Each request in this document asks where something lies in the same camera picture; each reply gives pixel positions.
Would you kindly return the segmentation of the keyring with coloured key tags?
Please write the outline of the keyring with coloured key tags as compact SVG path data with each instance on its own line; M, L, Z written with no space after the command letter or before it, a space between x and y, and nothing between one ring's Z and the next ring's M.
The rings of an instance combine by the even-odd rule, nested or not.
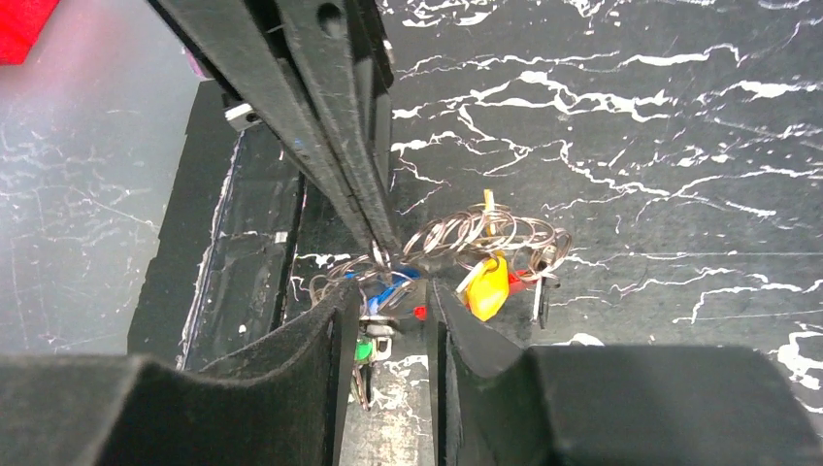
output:
M308 292L313 304L341 284L358 286L359 323L348 402L370 409L372 366L391 356L396 335L426 320L423 300L435 274L455 273L459 304L476 319L488 321L524 289L542 292L557 287L555 271L572 248L568 230L513 214L487 189L482 203L420 227L399 256L390 258L380 250L345 256L311 278Z

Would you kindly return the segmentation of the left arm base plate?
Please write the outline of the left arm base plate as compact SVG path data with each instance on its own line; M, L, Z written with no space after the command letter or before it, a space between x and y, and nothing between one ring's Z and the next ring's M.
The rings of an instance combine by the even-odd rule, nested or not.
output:
M223 93L221 98L224 117L238 133L261 123L262 119L249 103L235 99L227 93Z

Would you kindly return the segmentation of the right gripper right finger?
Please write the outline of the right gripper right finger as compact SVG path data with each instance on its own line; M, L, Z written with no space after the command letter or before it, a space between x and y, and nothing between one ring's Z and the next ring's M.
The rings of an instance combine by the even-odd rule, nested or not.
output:
M532 345L427 291L441 465L818 465L788 382L744 347Z

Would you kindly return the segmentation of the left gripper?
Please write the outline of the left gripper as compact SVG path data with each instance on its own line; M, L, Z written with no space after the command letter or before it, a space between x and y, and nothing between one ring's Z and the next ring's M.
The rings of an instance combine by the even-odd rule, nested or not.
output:
M375 1L152 7L229 95L251 105L364 247L400 250L387 197L393 58Z

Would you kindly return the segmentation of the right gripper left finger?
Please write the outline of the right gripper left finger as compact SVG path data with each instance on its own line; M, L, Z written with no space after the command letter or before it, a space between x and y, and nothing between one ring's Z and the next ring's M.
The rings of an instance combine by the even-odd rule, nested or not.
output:
M1 360L5 465L335 465L361 295L310 310L198 372L145 355Z

